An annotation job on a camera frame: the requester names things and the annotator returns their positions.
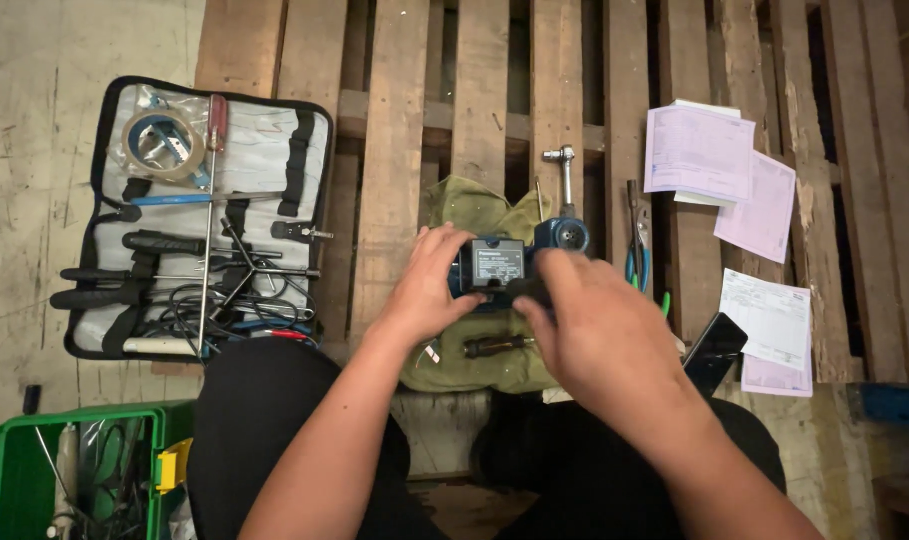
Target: black phone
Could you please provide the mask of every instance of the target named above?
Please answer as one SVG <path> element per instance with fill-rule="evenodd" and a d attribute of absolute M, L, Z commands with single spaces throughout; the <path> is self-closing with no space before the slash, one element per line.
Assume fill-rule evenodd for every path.
<path fill-rule="evenodd" d="M 749 335 L 725 313 L 714 315 L 682 362 L 688 378 L 705 399 L 715 395 L 748 342 Z"/>

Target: black pants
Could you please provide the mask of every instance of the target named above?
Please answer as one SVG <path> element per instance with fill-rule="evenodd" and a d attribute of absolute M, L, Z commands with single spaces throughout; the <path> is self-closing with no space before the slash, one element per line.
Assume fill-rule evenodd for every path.
<path fill-rule="evenodd" d="M 201 540 L 238 537 L 262 485 L 339 373 L 321 352 L 280 337 L 228 345 L 212 362 L 187 466 Z M 764 425 L 733 403 L 712 399 L 711 407 L 736 445 L 784 492 L 778 447 Z M 579 405 L 539 403 L 514 425 L 527 439 L 544 441 L 520 457 L 542 470 L 516 486 L 541 497 L 497 538 L 683 538 L 658 474 Z M 389 418 L 358 538 L 446 538 L 407 491 L 410 464 L 408 440 Z"/>

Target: green rag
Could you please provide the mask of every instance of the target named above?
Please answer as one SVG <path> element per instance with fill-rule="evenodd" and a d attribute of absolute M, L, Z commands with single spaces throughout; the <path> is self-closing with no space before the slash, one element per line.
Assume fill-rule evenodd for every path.
<path fill-rule="evenodd" d="M 544 215 L 550 215 L 552 200 L 543 197 Z M 468 178 L 449 176 L 427 192 L 428 227 L 450 221 L 454 227 L 476 235 L 524 240 L 531 245 L 534 228 L 541 219 L 538 194 L 530 191 L 514 207 L 508 200 Z M 472 313 L 453 325 L 431 344 L 416 348 L 404 363 L 400 381 L 421 392 L 461 392 L 493 387 L 520 394 L 557 387 L 545 369 L 537 345 L 470 360 L 464 355 L 468 339 L 492 336 L 533 336 L 525 316 L 514 309 L 495 313 Z M 427 346 L 439 358 L 435 362 Z"/>

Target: tool bag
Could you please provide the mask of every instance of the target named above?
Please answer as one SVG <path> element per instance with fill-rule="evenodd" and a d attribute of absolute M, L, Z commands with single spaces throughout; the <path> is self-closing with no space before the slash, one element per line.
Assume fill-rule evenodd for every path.
<path fill-rule="evenodd" d="M 91 161 L 90 187 L 94 211 L 82 239 L 78 269 L 127 271 L 125 279 L 112 282 L 105 293 L 110 304 L 92 307 L 88 300 L 70 310 L 64 349 L 79 359 L 93 361 L 150 360 L 192 362 L 181 354 L 146 354 L 125 352 L 125 340 L 138 333 L 160 336 L 150 321 L 171 314 L 174 308 L 168 295 L 153 294 L 158 289 L 175 289 L 200 284 L 203 254 L 173 252 L 152 254 L 125 247 L 126 235 L 144 239 L 175 236 L 200 240 L 204 246 L 207 228 L 207 203 L 175 203 L 131 206 L 133 198 L 205 194 L 197 186 L 210 174 L 212 153 L 205 149 L 208 99 L 213 92 L 178 86 L 144 77 L 121 77 L 109 84 L 101 105 Z M 228 102 L 228 129 L 225 148 L 217 155 L 215 193 L 257 193 L 282 191 L 278 198 L 215 202 L 211 247 L 231 249 L 233 241 L 225 233 L 220 219 L 227 216 L 243 243 L 260 252 L 278 252 L 274 260 L 283 268 L 317 268 L 319 246 L 316 241 L 298 242 L 274 238 L 272 224 L 278 221 L 299 222 L 314 229 L 322 223 L 326 190 L 330 177 L 334 122 L 327 110 L 314 103 L 292 100 L 262 99 L 243 94 L 221 93 Z M 189 125 L 191 135 L 177 141 L 165 138 L 161 125 L 149 126 L 143 133 L 125 132 L 138 116 L 177 115 Z M 139 155 L 132 159 L 132 148 Z M 146 179 L 144 167 L 151 163 L 161 169 L 176 162 L 196 162 L 202 153 L 200 167 L 191 176 L 177 181 L 165 178 Z M 239 261 L 237 252 L 213 251 Z M 211 273 L 210 282 L 232 289 L 244 275 L 245 268 L 231 268 Z M 156 278 L 160 276 L 195 277 L 197 280 Z M 303 277 L 291 280 L 303 291 L 288 286 L 280 299 L 299 308 L 298 321 L 311 321 L 316 309 L 310 297 L 312 289 Z M 257 274 L 251 282 L 252 295 L 272 296 L 285 282 Z M 81 279 L 74 293 L 97 295 L 106 289 L 103 281 Z M 195 293 L 200 299 L 200 289 Z M 208 302 L 208 310 L 213 307 Z M 237 321 L 258 325 L 256 313 L 236 313 Z"/>

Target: yellow latch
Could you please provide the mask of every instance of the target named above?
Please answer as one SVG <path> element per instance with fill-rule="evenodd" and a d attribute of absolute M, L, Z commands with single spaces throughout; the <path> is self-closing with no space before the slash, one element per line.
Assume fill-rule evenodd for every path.
<path fill-rule="evenodd" d="M 180 443 L 158 454 L 158 489 L 167 494 L 188 478 L 188 454 L 195 439 L 184 439 Z"/>

